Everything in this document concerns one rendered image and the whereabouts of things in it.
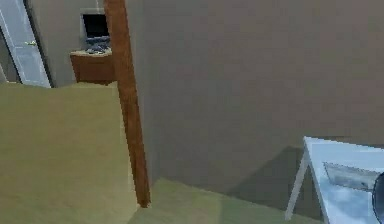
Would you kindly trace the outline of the white table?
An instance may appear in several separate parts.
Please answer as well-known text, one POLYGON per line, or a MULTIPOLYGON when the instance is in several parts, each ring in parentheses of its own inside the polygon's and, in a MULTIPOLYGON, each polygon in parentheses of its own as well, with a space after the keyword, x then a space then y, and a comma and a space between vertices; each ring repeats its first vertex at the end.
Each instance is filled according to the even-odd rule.
POLYGON ((303 144, 285 219, 310 172, 324 224, 384 224, 384 149, 308 136, 303 144))

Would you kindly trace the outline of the brown wooden door frame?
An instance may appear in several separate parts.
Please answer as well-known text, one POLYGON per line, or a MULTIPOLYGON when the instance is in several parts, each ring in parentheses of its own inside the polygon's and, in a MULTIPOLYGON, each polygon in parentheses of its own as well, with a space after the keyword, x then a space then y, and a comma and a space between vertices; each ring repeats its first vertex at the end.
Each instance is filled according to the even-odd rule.
POLYGON ((137 203, 151 202, 125 0, 104 0, 125 136, 137 203))

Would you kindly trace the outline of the grey laptop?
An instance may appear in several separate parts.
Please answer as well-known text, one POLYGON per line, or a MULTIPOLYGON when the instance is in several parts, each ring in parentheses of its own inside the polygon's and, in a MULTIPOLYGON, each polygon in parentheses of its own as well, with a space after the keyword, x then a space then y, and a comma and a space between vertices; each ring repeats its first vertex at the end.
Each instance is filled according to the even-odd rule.
POLYGON ((86 52, 102 54, 110 49, 110 35, 104 14, 83 14, 86 52))

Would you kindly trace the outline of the brown wooden desk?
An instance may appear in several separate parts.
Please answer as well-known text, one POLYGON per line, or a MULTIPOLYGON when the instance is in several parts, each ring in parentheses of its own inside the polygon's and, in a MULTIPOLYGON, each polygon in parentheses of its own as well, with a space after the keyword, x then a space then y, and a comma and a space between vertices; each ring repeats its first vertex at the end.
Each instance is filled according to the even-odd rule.
POLYGON ((116 80, 111 50, 95 54, 73 51, 70 60, 77 82, 108 85, 116 80))

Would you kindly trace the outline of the dark round object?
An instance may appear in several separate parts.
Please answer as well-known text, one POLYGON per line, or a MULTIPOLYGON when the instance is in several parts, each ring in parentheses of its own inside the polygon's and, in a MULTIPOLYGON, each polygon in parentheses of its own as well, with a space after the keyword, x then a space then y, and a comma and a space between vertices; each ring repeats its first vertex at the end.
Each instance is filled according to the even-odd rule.
POLYGON ((379 224, 384 224, 384 172, 375 180, 372 191, 373 212, 379 224))

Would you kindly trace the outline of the white room door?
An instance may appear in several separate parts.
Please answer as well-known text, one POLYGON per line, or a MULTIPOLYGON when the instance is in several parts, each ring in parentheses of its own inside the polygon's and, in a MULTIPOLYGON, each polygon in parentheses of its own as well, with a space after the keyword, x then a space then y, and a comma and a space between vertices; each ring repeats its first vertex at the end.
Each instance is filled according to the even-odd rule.
POLYGON ((21 82, 50 88, 23 0, 0 0, 0 27, 21 82))

